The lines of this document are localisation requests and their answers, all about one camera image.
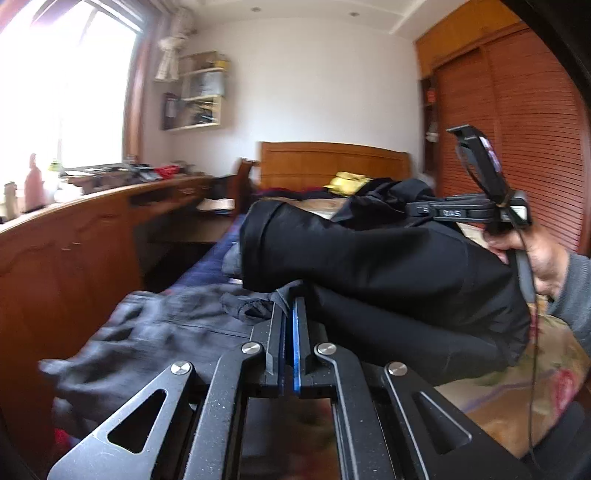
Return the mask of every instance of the yellow pillow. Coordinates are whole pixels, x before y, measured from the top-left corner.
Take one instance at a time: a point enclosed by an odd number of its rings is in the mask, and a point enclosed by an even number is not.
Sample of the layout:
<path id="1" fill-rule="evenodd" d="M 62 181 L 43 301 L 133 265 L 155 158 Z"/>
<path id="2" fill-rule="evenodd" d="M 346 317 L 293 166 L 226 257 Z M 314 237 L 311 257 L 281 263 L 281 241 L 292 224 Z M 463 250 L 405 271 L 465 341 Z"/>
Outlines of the yellow pillow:
<path id="1" fill-rule="evenodd" d="M 340 171 L 328 185 L 324 185 L 324 188 L 329 189 L 332 193 L 348 197 L 357 192 L 357 190 L 370 180 L 371 179 L 367 178 L 365 175 Z"/>

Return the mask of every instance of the wooden headboard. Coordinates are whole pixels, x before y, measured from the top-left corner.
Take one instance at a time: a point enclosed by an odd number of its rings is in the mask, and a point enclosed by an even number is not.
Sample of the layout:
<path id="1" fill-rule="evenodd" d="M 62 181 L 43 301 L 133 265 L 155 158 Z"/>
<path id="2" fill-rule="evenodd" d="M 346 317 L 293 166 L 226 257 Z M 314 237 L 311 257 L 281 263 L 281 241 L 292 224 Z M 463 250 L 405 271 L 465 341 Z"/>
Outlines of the wooden headboard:
<path id="1" fill-rule="evenodd" d="M 395 180 L 411 176 L 410 156 L 384 148 L 324 142 L 261 142 L 261 188 L 326 185 L 338 171 Z"/>

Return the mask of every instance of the wooden desk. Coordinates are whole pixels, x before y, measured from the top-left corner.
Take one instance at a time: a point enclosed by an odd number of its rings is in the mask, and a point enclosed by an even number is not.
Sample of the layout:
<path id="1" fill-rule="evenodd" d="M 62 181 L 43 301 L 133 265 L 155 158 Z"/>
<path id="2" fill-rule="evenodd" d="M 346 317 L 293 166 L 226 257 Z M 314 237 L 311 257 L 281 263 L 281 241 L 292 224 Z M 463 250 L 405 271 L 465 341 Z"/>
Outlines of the wooden desk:
<path id="1" fill-rule="evenodd" d="M 142 289 L 133 226 L 202 198 L 210 180 L 121 187 L 0 225 L 0 410 L 40 475 L 53 445 L 54 391 L 37 362 L 74 355 L 125 295 Z"/>
<path id="2" fill-rule="evenodd" d="M 158 235 L 159 242 L 173 244 L 215 244 L 234 223 L 234 218 L 210 212 L 195 212 Z"/>

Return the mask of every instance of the white wall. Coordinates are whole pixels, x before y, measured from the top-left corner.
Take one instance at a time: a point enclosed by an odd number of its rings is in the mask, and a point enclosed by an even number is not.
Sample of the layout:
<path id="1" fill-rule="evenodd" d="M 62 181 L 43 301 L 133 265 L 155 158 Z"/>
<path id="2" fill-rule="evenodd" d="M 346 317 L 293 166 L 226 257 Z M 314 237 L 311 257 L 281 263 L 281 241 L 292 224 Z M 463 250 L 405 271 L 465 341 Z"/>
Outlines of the white wall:
<path id="1" fill-rule="evenodd" d="M 413 44 L 366 27 L 285 18 L 200 32 L 183 53 L 217 50 L 232 62 L 223 127 L 171 135 L 173 160 L 217 176 L 259 141 L 324 141 L 422 157 Z"/>

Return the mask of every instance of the pink figurine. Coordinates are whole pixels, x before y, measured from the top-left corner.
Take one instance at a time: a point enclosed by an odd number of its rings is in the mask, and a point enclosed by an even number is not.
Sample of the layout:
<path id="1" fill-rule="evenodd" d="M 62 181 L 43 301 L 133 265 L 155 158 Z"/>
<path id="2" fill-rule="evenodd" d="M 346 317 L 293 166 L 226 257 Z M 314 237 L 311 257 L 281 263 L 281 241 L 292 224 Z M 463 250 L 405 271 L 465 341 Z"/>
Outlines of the pink figurine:
<path id="1" fill-rule="evenodd" d="M 29 168 L 31 170 L 25 179 L 25 212 L 38 210 L 45 205 L 41 170 L 37 168 L 34 153 L 29 157 Z"/>

